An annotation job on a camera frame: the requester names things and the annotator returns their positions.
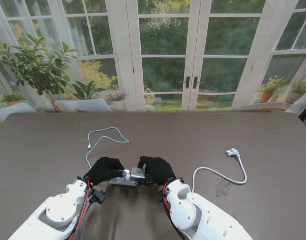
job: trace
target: potted plant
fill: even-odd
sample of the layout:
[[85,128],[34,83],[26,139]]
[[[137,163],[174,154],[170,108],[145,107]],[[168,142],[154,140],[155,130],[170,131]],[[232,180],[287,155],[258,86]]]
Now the potted plant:
[[276,91],[276,92],[274,93],[274,95],[272,96],[272,98],[271,98],[270,101],[271,101],[271,102],[276,102],[277,99],[279,98],[279,96],[285,92],[286,88],[287,88],[287,86],[283,86],[281,89],[279,89],[278,91]]
[[268,100],[274,95],[275,92],[279,91],[283,88],[283,84],[286,82],[286,79],[283,77],[278,78],[275,76],[274,78],[270,77],[267,84],[263,84],[257,90],[259,93],[262,93],[262,97],[259,103],[266,103]]
[[285,102],[293,104],[306,93],[306,78],[300,78],[293,82],[290,92],[287,94]]
[[88,85],[83,84],[80,81],[76,81],[76,84],[71,84],[73,88],[75,89],[75,93],[73,92],[73,95],[78,99],[78,100],[86,100],[86,99],[92,99],[92,96],[95,93],[99,93],[102,91],[106,91],[106,89],[103,88],[95,88],[95,83],[94,81],[90,81]]
[[53,51],[54,55],[47,56],[49,51],[43,47],[44,38],[26,35],[27,39],[20,41],[21,46],[12,46],[18,50],[17,52],[10,51],[10,47],[0,43],[2,62],[10,66],[17,79],[17,85],[26,83],[37,89],[39,95],[47,93],[54,105],[52,95],[64,93],[64,88],[70,81],[66,74],[67,63],[70,58],[76,58],[75,55],[70,54],[76,50],[69,49],[63,42],[62,47],[58,47],[59,52]]
[[0,102],[1,103],[6,103],[6,106],[12,106],[15,104],[22,103],[23,100],[26,100],[26,98],[19,92],[6,92],[3,94]]
[[120,92],[119,89],[109,93],[108,99],[112,101],[112,105],[115,111],[122,111],[125,109],[125,98],[127,98],[128,93],[125,91]]

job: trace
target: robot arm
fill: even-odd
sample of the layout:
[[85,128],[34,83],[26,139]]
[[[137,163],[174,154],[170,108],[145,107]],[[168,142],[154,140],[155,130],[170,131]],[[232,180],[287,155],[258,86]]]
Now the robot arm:
[[74,180],[66,186],[65,193],[46,199],[9,240],[71,239],[82,221],[87,202],[101,204],[104,200],[103,191],[89,188],[80,179]]
[[252,240],[229,214],[177,179],[165,189],[173,225],[189,240]]

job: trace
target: table surface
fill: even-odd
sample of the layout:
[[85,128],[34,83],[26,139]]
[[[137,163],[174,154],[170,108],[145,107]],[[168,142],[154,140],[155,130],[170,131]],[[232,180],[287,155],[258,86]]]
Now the table surface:
[[[49,196],[88,170],[87,133],[118,127],[130,144],[104,140],[90,161],[119,158],[125,168],[140,156],[162,157],[191,185],[193,171],[207,166],[248,182],[228,184],[202,171],[195,191],[236,218],[255,240],[306,239],[306,127],[292,113],[15,113],[0,127],[0,240],[8,238]],[[117,131],[106,135],[119,138]],[[94,143],[100,133],[95,133]],[[87,216],[85,239],[179,239],[157,186],[101,183],[103,205]]]

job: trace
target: white cable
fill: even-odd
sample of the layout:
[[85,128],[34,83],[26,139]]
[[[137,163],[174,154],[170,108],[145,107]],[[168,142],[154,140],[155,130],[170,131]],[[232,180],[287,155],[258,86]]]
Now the white cable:
[[218,176],[221,176],[222,178],[224,178],[224,179],[226,179],[226,180],[228,180],[228,181],[230,181],[230,182],[232,182],[232,183],[234,183],[234,184],[242,185],[242,184],[244,184],[244,183],[247,182],[247,174],[246,174],[246,171],[245,171],[245,169],[244,169],[244,166],[243,166],[243,163],[242,163],[241,156],[240,156],[239,152],[238,152],[236,149],[232,148],[231,150],[226,151],[226,153],[228,154],[229,157],[230,157],[230,156],[236,156],[236,157],[238,158],[239,165],[241,166],[241,168],[242,168],[242,170],[243,170],[243,173],[244,173],[244,177],[245,177],[244,181],[235,181],[235,180],[232,180],[232,179],[230,179],[229,177],[224,176],[224,175],[222,175],[221,173],[219,173],[219,172],[217,172],[217,171],[215,171],[215,170],[213,170],[213,169],[211,169],[211,168],[201,166],[201,167],[197,168],[197,169],[194,171],[194,174],[193,174],[193,187],[192,187],[192,193],[193,193],[194,190],[195,190],[195,174],[196,174],[197,171],[200,170],[200,169],[205,169],[205,170],[211,171],[211,172],[217,174]]
[[[101,137],[97,140],[97,142],[95,143],[95,145],[91,148],[91,141],[90,141],[90,139],[89,139],[89,135],[92,134],[92,133],[102,132],[102,131],[105,131],[105,130],[108,130],[108,129],[116,129],[116,130],[118,131],[118,133],[121,135],[121,137],[122,137],[125,141],[118,141],[118,140],[112,139],[112,138],[110,138],[110,137],[108,137],[108,136],[101,136]],[[120,130],[119,130],[117,127],[114,127],[114,126],[108,127],[108,128],[106,128],[106,129],[104,128],[104,129],[99,129],[99,130],[90,131],[90,132],[87,134],[88,149],[89,149],[89,151],[88,151],[88,153],[86,154],[86,161],[87,161],[87,163],[88,163],[90,169],[92,168],[92,165],[89,163],[88,155],[89,155],[89,153],[93,150],[93,148],[96,147],[96,145],[99,143],[99,141],[100,141],[101,139],[105,139],[105,138],[106,138],[106,139],[110,139],[110,140],[112,140],[112,141],[114,141],[114,142],[116,142],[116,143],[121,143],[121,144],[127,144],[127,143],[129,143],[129,140],[127,140],[127,139],[123,136],[123,134],[120,132]]]

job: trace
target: lawn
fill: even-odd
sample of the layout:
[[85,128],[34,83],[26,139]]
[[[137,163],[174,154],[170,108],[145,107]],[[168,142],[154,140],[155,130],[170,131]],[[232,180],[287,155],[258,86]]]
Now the lawn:
[[[182,99],[163,99],[161,104],[155,105],[157,112],[180,112]],[[197,101],[197,112],[228,112],[232,108],[233,101],[209,101],[201,100]]]

